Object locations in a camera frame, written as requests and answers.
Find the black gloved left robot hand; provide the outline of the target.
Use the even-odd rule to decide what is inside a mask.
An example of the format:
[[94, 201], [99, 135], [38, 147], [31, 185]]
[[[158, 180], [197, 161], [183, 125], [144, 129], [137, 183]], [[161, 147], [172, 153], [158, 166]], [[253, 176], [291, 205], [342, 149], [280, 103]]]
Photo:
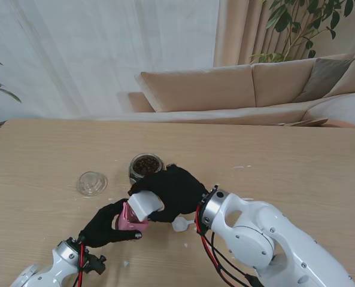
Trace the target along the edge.
[[100, 248], [109, 243], [142, 238], [138, 230], [116, 230], [112, 228], [113, 220], [123, 211], [127, 199], [110, 203], [98, 210], [91, 221], [80, 231], [78, 241], [91, 248]]

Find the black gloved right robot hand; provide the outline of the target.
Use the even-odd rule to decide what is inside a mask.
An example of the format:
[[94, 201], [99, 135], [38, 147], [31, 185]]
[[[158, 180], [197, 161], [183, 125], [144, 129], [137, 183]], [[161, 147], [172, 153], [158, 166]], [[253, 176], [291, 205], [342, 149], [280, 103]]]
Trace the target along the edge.
[[141, 191], [153, 192], [164, 205], [163, 210], [151, 213], [149, 220], [169, 223], [178, 215], [195, 212], [201, 200], [209, 194], [193, 175], [175, 164], [146, 175], [132, 185], [128, 194], [131, 196]]

